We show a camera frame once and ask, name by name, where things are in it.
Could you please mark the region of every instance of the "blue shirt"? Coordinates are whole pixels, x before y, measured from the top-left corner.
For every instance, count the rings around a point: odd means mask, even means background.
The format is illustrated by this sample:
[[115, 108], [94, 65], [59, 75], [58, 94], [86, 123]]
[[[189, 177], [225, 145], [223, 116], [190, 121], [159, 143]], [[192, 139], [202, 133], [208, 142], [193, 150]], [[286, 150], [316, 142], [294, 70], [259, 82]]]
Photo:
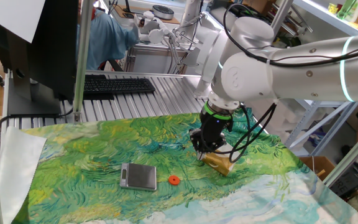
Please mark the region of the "blue shirt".
[[[80, 37], [80, 25], [77, 28], [77, 48]], [[102, 13], [91, 21], [89, 34], [87, 70], [97, 70], [102, 62], [125, 57], [125, 53], [139, 41], [137, 28], [122, 28], [117, 20]]]

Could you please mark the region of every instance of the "bottle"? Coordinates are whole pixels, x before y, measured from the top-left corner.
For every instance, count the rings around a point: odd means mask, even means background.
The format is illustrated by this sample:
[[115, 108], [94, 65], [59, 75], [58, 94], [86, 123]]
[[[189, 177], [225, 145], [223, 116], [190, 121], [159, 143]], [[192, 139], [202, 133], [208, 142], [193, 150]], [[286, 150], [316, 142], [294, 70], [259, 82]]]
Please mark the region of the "bottle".
[[353, 5], [356, 3], [357, 0], [346, 0], [345, 4], [343, 4], [342, 9], [336, 15], [336, 17], [340, 19], [345, 19], [349, 11], [352, 9]]
[[358, 18], [358, 0], [353, 5], [352, 9], [349, 11], [349, 15], [346, 16], [346, 20], [349, 22], [355, 22]]

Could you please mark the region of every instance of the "green tablecloth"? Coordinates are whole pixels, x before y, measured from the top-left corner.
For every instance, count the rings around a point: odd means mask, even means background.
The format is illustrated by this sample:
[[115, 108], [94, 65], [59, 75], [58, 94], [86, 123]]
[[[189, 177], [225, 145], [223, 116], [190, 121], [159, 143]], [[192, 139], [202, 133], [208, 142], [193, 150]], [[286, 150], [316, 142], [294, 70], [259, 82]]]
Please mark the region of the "green tablecloth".
[[[25, 130], [48, 140], [14, 223], [358, 223], [276, 136], [262, 134], [227, 177], [197, 161], [188, 131], [198, 116]], [[242, 113], [234, 121], [232, 145], [246, 130]], [[124, 162], [156, 166], [157, 191], [120, 188]]]

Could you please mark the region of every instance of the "black keyboard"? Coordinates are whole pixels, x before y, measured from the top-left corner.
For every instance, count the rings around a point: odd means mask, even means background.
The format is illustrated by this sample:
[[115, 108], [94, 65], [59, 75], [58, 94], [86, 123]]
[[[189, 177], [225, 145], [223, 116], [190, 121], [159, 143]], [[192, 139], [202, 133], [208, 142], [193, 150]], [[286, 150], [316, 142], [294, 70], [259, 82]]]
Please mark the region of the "black keyboard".
[[85, 76], [84, 95], [152, 93], [154, 91], [154, 86], [146, 78], [107, 79], [104, 75]]

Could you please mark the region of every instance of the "white paper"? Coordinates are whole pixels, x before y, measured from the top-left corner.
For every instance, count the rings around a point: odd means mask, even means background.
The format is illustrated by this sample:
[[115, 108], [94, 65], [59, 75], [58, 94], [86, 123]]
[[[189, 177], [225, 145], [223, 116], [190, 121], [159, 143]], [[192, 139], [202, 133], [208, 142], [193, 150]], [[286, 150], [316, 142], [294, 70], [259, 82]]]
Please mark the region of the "white paper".
[[46, 140], [8, 127], [0, 154], [0, 202], [4, 224], [12, 223], [23, 205]]
[[32, 42], [45, 0], [0, 0], [0, 25]]

